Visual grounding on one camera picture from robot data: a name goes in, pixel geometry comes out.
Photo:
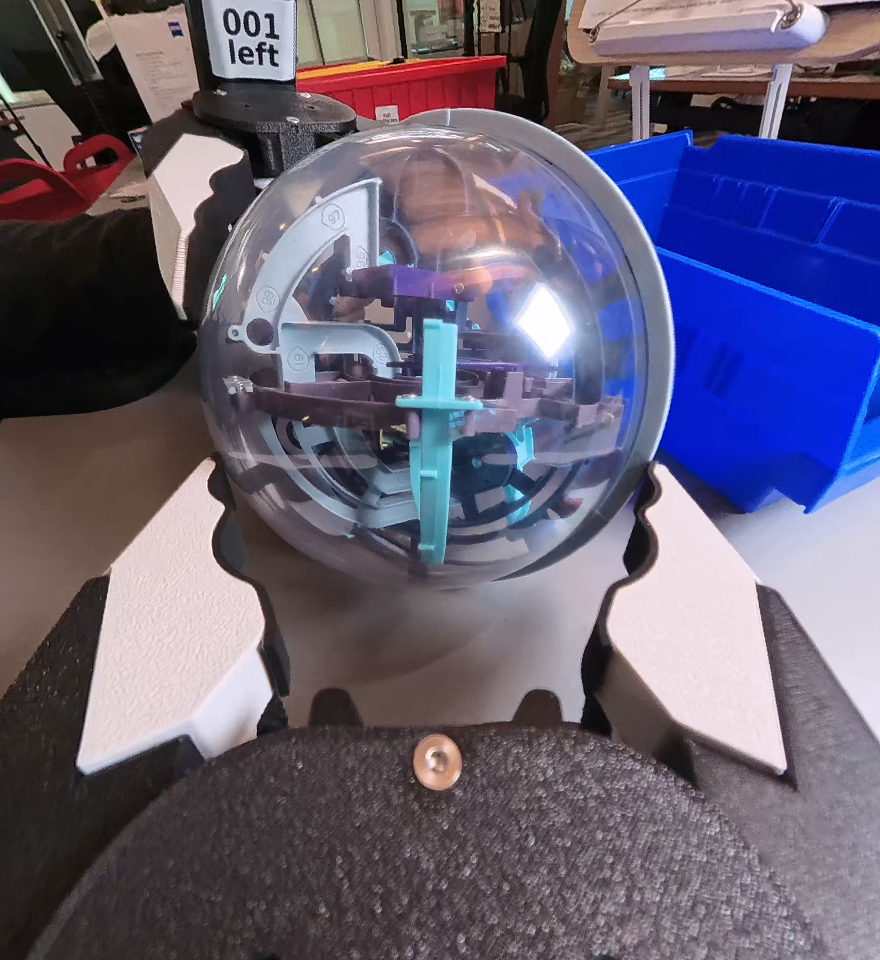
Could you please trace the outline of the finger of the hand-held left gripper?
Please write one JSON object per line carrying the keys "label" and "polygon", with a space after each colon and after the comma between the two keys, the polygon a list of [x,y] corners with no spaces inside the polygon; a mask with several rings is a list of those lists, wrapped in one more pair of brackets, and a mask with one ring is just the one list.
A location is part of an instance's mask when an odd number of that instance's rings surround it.
{"label": "finger of the hand-held left gripper", "polygon": [[197,326],[231,228],[256,197],[250,155],[213,126],[149,126],[141,158],[161,279]]}

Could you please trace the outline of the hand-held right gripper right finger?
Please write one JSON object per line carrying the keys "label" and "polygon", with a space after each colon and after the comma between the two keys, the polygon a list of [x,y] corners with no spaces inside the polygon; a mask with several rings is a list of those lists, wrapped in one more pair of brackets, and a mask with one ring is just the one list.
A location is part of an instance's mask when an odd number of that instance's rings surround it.
{"label": "hand-held right gripper right finger", "polygon": [[597,621],[596,702],[614,738],[650,758],[687,742],[785,774],[758,578],[660,462],[641,483],[623,566]]}

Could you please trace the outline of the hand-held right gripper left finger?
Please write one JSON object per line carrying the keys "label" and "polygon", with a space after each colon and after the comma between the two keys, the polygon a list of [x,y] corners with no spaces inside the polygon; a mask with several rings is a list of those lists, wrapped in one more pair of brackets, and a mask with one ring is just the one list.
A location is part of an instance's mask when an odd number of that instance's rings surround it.
{"label": "hand-held right gripper left finger", "polygon": [[245,570],[220,458],[201,462],[109,572],[76,756],[93,775],[186,739],[204,760],[287,724],[290,662],[269,594]]}

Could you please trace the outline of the clear plastic maze ball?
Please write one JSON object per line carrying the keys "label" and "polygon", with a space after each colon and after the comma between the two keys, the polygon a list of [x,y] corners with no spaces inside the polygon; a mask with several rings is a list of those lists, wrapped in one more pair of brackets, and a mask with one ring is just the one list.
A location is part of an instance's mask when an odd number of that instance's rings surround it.
{"label": "clear plastic maze ball", "polygon": [[672,395],[660,260],[551,130],[435,110],[315,151],[207,283],[203,402],[236,491],[376,584],[545,570],[631,498]]}

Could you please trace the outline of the white printed sign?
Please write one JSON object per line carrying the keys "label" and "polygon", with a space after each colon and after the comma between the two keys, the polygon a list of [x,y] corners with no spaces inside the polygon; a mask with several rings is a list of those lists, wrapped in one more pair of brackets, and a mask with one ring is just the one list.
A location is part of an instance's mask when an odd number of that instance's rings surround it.
{"label": "white printed sign", "polygon": [[116,47],[152,123],[177,112],[199,90],[183,2],[105,2]]}

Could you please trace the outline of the red plastic bin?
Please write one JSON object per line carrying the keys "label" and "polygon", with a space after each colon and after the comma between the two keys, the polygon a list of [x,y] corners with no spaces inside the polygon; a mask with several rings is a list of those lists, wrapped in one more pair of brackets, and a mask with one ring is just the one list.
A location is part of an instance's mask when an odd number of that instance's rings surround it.
{"label": "red plastic bin", "polygon": [[329,97],[371,121],[398,123],[435,110],[492,110],[502,54],[368,61],[302,69],[299,90]]}

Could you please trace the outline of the blue plastic bin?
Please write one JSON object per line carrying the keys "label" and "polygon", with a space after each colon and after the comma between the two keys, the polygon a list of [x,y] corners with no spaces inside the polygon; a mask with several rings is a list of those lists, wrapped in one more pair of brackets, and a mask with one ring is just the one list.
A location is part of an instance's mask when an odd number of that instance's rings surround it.
{"label": "blue plastic bin", "polygon": [[589,158],[672,304],[662,450],[742,512],[880,476],[880,151],[683,131]]}

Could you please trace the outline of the wooden instruction board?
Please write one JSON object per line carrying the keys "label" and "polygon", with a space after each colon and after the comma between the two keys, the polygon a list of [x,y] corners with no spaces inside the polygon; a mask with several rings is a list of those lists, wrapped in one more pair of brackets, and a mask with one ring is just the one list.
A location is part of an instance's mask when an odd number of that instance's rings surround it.
{"label": "wooden instruction board", "polygon": [[862,61],[880,51],[880,5],[855,5],[832,14],[823,37],[803,51],[595,54],[588,34],[578,26],[584,6],[583,1],[574,2],[566,45],[571,58],[585,66],[830,66]]}

